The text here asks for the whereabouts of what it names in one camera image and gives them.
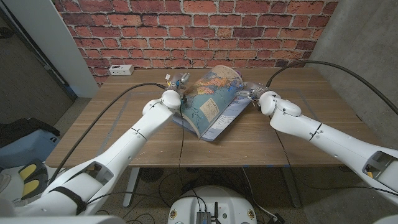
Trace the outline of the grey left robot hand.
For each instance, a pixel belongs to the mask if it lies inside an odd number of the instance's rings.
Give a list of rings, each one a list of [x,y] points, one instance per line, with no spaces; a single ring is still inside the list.
[[[167,82],[166,89],[176,91],[177,93],[181,93],[182,90],[186,89],[185,85],[188,83],[190,76],[191,76],[190,73],[179,73],[174,76],[166,74],[165,76]]]

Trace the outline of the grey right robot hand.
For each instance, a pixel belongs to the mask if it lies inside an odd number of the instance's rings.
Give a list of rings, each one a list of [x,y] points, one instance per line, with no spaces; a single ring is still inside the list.
[[[243,89],[238,91],[236,95],[257,100],[267,91],[269,91],[269,88],[262,83],[244,82]]]

